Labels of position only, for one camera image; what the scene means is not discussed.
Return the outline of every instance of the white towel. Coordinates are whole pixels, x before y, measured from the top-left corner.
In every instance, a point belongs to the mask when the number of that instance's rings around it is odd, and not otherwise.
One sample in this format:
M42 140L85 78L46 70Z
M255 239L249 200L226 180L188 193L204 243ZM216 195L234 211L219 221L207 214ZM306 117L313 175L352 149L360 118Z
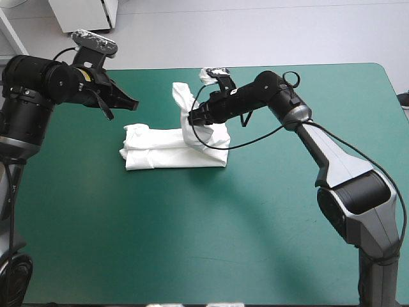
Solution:
M194 97L185 83L173 83L173 97L180 106L181 129L157 130L141 123L127 125L120 150L127 170L152 168L198 168L226 166L228 150L214 150L201 144L187 121ZM195 126L206 144L227 148L230 136L224 124Z

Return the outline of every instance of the crumpled white cloth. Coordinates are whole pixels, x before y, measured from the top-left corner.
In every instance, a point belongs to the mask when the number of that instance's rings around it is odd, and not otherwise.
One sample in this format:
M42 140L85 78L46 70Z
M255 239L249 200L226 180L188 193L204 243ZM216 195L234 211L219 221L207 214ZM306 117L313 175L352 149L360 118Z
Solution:
M201 144L187 121L194 102L188 84L173 83L173 98L180 107L180 129L157 130L137 123L127 125L120 154L127 170L226 166L228 150ZM210 146L227 148L230 136L224 124L195 126L197 135Z

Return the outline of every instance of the green table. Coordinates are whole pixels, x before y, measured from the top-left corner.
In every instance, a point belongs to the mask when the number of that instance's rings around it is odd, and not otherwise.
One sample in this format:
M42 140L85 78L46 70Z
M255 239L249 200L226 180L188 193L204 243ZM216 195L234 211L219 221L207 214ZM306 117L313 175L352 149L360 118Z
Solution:
M238 86L263 70L295 70L316 122L390 171L409 199L408 122L377 64L232 68ZM199 69L113 70L136 112L65 104L30 159L17 226L35 261L27 302L357 304L358 253L320 212L318 167L294 133L229 153L226 168L125 171L123 126L180 126L174 81L200 87ZM203 92L202 101L215 87ZM232 145L279 125L267 108ZM401 226L401 209L397 220ZM398 299L409 303L409 245Z

